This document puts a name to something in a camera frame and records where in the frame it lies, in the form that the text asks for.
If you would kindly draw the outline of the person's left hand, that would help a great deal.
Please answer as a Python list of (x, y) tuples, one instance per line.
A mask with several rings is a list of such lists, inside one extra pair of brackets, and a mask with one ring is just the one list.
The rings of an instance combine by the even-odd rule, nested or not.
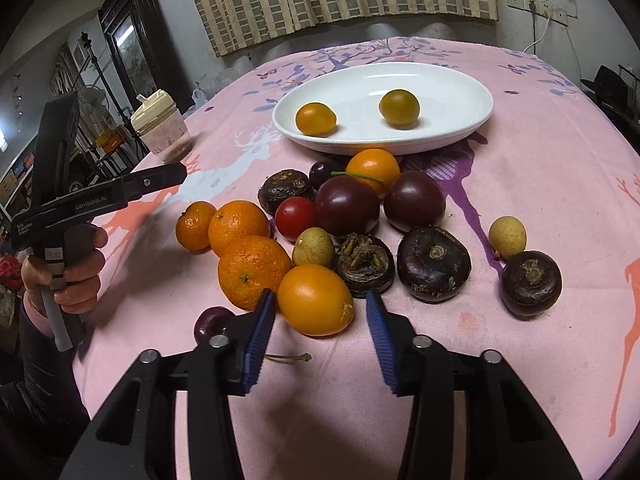
[[(65, 269), (66, 287), (54, 293), (56, 303), (69, 314), (88, 314), (98, 302), (101, 287), (99, 274), (105, 264), (101, 248), (108, 242), (108, 235), (102, 228), (92, 228), (93, 250), (78, 263)], [(40, 287), (49, 287), (52, 281), (52, 274), (46, 263), (36, 256), (28, 256), (22, 265), (22, 280), (25, 287), (25, 309), (47, 316), (40, 294)]]

